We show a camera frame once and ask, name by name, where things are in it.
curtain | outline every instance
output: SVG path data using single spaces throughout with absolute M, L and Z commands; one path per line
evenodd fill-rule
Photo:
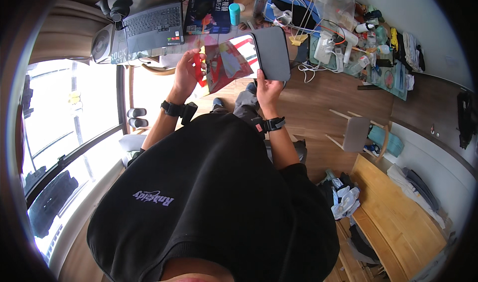
M 35 41 L 30 64 L 54 60 L 89 61 L 93 35 L 110 24 L 99 0 L 58 0 Z

black t-shirt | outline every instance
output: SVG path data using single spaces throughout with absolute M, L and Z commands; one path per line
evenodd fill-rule
M 104 195 L 87 243 L 113 281 L 158 281 L 176 257 L 235 282 L 322 281 L 337 261 L 334 217 L 302 164 L 277 171 L 233 114 L 206 114 L 141 154 Z

hair dryer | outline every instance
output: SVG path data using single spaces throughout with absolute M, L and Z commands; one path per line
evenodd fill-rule
M 342 28 L 344 31 L 345 35 L 345 41 L 347 42 L 347 46 L 345 47 L 345 53 L 344 53 L 344 65 L 346 66 L 349 63 L 349 58 L 350 58 L 350 52 L 352 52 L 352 46 L 356 46 L 359 41 L 358 37 L 351 33 L 350 31 Z

laptop keyboard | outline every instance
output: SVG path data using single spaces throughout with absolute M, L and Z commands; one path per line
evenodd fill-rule
M 131 37 L 153 30 L 169 31 L 170 27 L 179 26 L 180 20 L 181 11 L 179 7 L 174 7 L 129 19 L 124 22 L 124 26 L 126 27 L 126 36 Z

window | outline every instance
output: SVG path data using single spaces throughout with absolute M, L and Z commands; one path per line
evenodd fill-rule
M 29 65 L 22 96 L 25 194 L 58 158 L 119 124 L 116 69 L 67 59 Z
M 122 81 L 122 66 L 112 64 L 64 59 L 28 66 L 23 189 L 47 263 L 72 214 L 124 154 Z
M 48 262 L 68 220 L 104 175 L 121 159 L 121 131 L 74 160 L 42 190 L 28 209 L 35 243 Z

